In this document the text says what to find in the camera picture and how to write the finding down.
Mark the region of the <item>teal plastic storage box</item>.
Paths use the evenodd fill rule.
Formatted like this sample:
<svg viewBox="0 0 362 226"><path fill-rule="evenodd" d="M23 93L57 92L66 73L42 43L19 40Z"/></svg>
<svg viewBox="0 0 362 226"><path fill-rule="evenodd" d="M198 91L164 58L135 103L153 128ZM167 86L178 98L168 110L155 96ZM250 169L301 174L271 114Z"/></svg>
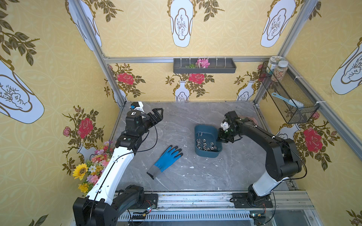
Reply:
<svg viewBox="0 0 362 226"><path fill-rule="evenodd" d="M195 132L195 153L206 158L217 158L222 151L222 143L217 141L218 129L210 125L198 124Z"/></svg>

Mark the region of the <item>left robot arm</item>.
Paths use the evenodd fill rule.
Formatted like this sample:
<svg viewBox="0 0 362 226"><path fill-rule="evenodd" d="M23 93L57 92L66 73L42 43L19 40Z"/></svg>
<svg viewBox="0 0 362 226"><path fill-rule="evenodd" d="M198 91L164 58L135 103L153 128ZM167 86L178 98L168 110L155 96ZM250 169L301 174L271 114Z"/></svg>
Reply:
<svg viewBox="0 0 362 226"><path fill-rule="evenodd" d="M143 135L162 121L163 112L163 108L154 108L146 114L136 108L127 113L125 130L116 141L109 164L91 191L73 204L77 226L115 226L130 207L143 205L141 186L129 185L119 196L114 195L127 166L139 153Z"/></svg>

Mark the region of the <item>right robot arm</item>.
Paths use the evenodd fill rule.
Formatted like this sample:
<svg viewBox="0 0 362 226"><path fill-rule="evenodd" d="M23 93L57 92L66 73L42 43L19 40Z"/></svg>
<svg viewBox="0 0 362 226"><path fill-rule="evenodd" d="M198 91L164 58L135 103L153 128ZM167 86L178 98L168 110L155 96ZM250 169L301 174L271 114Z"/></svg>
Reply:
<svg viewBox="0 0 362 226"><path fill-rule="evenodd" d="M235 111L230 111L224 115L218 141L234 143L236 136L252 139L266 152L265 172L249 187L249 199L268 197L280 183L291 179L304 167L292 139L277 137L260 128L250 118L241 118Z"/></svg>

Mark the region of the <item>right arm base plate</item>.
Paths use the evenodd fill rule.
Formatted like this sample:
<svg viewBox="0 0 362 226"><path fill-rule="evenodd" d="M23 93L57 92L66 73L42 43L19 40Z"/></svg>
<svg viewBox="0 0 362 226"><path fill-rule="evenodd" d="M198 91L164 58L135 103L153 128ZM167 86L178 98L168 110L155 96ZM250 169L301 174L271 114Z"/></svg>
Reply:
<svg viewBox="0 0 362 226"><path fill-rule="evenodd" d="M269 195L259 197L252 193L232 193L230 202L235 208L272 208L273 203Z"/></svg>

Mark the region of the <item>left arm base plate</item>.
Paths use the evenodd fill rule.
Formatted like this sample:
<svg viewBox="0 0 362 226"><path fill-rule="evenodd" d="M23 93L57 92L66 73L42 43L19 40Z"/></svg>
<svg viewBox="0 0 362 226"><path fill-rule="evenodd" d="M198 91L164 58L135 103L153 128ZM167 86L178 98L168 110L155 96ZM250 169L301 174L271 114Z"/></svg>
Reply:
<svg viewBox="0 0 362 226"><path fill-rule="evenodd" d="M158 194L146 193L141 204L142 206L139 207L140 210L146 210L147 208L156 209L158 205Z"/></svg>

